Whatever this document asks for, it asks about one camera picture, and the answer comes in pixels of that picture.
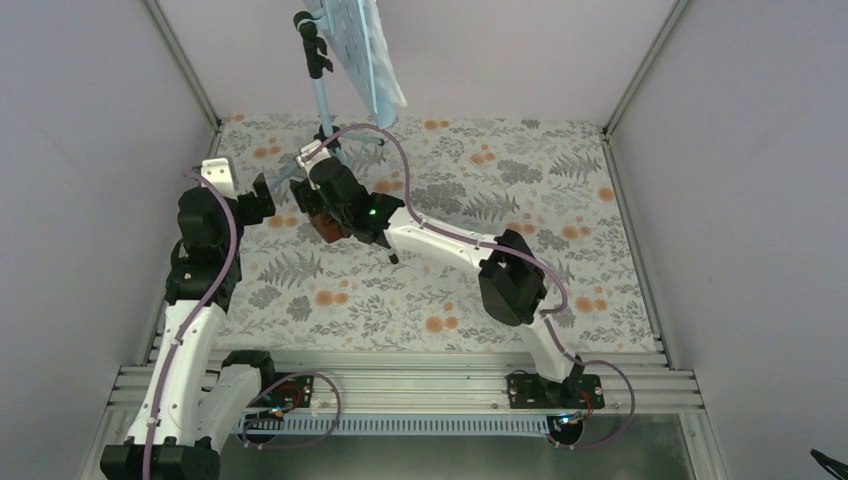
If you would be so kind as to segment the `brown wooden metronome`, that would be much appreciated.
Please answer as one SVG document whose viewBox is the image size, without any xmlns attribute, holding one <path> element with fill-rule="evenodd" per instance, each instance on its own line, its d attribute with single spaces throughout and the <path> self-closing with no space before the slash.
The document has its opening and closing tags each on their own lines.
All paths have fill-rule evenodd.
<svg viewBox="0 0 848 480">
<path fill-rule="evenodd" d="M 340 224 L 330 213 L 324 211 L 311 218 L 311 223 L 327 244 L 349 238 L 351 231 Z"/>
</svg>

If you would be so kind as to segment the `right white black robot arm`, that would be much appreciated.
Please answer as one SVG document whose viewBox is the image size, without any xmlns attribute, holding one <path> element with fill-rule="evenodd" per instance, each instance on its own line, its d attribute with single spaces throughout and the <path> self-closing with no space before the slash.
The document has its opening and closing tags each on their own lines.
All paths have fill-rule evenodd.
<svg viewBox="0 0 848 480">
<path fill-rule="evenodd" d="M 534 372 L 508 375 L 511 407 L 604 407 L 599 377 L 586 374 L 581 358 L 558 338 L 553 310 L 544 304 L 550 276 L 520 233 L 480 234 L 415 213 L 400 198 L 367 191 L 333 156 L 294 162 L 304 177 L 291 181 L 292 194 L 326 242 L 354 237 L 386 249 L 392 263 L 399 252 L 412 252 L 477 278 L 484 311 L 515 329 L 534 361 Z"/>
</svg>

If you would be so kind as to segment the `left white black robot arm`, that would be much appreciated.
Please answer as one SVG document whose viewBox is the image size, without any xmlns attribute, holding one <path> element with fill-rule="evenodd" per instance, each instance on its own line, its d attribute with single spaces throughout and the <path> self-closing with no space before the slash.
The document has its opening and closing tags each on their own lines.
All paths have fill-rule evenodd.
<svg viewBox="0 0 848 480">
<path fill-rule="evenodd" d="M 171 252 L 164 332 L 140 410 L 118 445 L 105 446 L 99 468 L 108 479 L 216 479 L 221 450 L 241 412 L 278 391 L 268 353 L 236 351 L 215 385 L 202 380 L 213 340 L 242 279 L 239 247 L 248 226 L 276 213 L 264 175 L 237 195 L 233 181 L 211 170 L 189 172 L 197 186 L 178 200 L 181 237 Z"/>
</svg>

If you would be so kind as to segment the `light blue music stand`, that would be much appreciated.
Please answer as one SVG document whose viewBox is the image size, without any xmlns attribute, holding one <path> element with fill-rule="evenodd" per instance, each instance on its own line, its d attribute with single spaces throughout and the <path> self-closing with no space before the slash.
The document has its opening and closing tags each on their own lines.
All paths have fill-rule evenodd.
<svg viewBox="0 0 848 480">
<path fill-rule="evenodd" d="M 291 179 L 308 180 L 327 204 L 329 213 L 351 236 L 364 244 L 388 249 L 385 236 L 390 217 L 404 203 L 388 194 L 369 191 L 356 178 L 342 140 L 384 146 L 381 138 L 360 135 L 352 128 L 334 125 L 331 118 L 324 76 L 342 67 L 365 107 L 385 129 L 396 119 L 395 108 L 402 95 L 393 78 L 386 42 L 376 4 L 373 1 L 309 1 L 296 13 L 293 24 L 301 37 L 309 77 L 318 106 L 320 125 L 313 140 L 320 140 L 331 157 L 308 173 L 294 160 L 273 181 L 279 189 Z"/>
</svg>

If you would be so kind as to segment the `floral patterned table mat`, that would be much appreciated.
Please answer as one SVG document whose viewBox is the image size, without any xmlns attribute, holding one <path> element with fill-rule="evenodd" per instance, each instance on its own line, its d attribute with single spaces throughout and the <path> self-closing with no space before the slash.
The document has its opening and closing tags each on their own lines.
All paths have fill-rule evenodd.
<svg viewBox="0 0 848 480">
<path fill-rule="evenodd" d="M 322 238 L 291 191 L 313 138 L 305 115 L 235 115 L 217 153 L 241 192 L 267 178 L 273 216 L 246 229 L 242 279 L 220 349 L 521 352 L 542 327 L 496 320 L 482 264 L 512 263 L 506 237 L 546 265 L 538 312 L 581 353 L 656 350 L 598 129 L 586 122 L 403 118 L 344 140 L 355 180 L 400 201 L 387 246 Z"/>
</svg>

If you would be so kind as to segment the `black object bottom right corner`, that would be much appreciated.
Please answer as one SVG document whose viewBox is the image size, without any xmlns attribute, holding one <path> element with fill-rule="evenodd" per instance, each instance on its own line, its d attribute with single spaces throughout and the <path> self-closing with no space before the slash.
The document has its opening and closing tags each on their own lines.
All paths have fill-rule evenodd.
<svg viewBox="0 0 848 480">
<path fill-rule="evenodd" d="M 816 449 L 811 449 L 810 455 L 832 477 L 837 480 L 847 480 L 848 466 L 846 463 L 834 459 Z"/>
</svg>

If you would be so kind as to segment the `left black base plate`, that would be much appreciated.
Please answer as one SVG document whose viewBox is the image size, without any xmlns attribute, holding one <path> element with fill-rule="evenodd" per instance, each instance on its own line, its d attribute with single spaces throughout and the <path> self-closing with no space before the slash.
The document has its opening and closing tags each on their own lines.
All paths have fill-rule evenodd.
<svg viewBox="0 0 848 480">
<path fill-rule="evenodd" d="M 261 415 L 283 418 L 288 412 L 311 407 L 314 377 L 299 376 L 278 385 L 270 393 L 253 401 L 249 407 L 259 409 Z"/>
</svg>

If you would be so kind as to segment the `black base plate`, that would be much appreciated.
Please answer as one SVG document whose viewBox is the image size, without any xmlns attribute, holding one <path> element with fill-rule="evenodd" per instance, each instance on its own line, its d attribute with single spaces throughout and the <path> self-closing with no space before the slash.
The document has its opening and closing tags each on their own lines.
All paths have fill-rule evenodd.
<svg viewBox="0 0 848 480">
<path fill-rule="evenodd" d="M 570 375 L 557 383 L 536 373 L 516 370 L 506 377 L 511 409 L 603 409 L 605 399 L 598 375 Z"/>
<path fill-rule="evenodd" d="M 299 376 L 278 385 L 270 393 L 253 401 L 249 407 L 259 409 L 261 415 L 283 418 L 288 412 L 311 407 L 314 377 Z"/>
</svg>

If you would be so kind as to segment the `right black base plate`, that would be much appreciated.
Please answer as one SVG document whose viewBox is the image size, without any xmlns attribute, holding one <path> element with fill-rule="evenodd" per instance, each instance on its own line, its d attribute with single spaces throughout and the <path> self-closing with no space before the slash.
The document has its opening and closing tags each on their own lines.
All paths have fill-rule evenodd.
<svg viewBox="0 0 848 480">
<path fill-rule="evenodd" d="M 516 370 L 506 377 L 511 409 L 603 409 L 605 399 L 598 375 L 570 375 L 557 383 L 536 373 Z"/>
</svg>

